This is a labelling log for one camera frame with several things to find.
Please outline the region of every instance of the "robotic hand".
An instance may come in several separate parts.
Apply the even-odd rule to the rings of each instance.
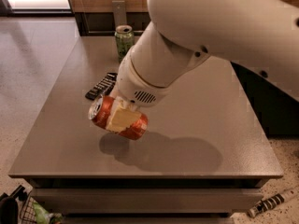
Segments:
[[[299,101],[298,8],[279,0],[148,0],[148,7],[151,23],[123,59],[111,93],[123,109],[156,105],[211,55],[266,73]]]

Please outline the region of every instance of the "can label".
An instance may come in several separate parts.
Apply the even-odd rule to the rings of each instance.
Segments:
[[[93,123],[106,129],[107,120],[111,115],[111,108],[115,99],[110,96],[98,96],[92,106],[90,107],[88,118],[93,121]],[[124,131],[118,133],[118,135],[124,136],[129,139],[136,140],[140,138],[148,127],[148,117],[141,113],[139,120],[131,124],[129,128],[126,128]]]
[[[115,40],[118,49],[119,62],[121,63],[130,47],[135,43],[132,27],[129,25],[118,26],[115,32]]]

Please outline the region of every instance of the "tilted red can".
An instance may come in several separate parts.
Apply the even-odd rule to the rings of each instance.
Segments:
[[[115,99],[110,96],[97,97],[90,107],[88,118],[93,121],[96,126],[106,129],[107,120],[111,115],[111,108]],[[148,127],[148,117],[141,113],[141,117],[134,122],[129,128],[117,133],[129,139],[137,140]]]

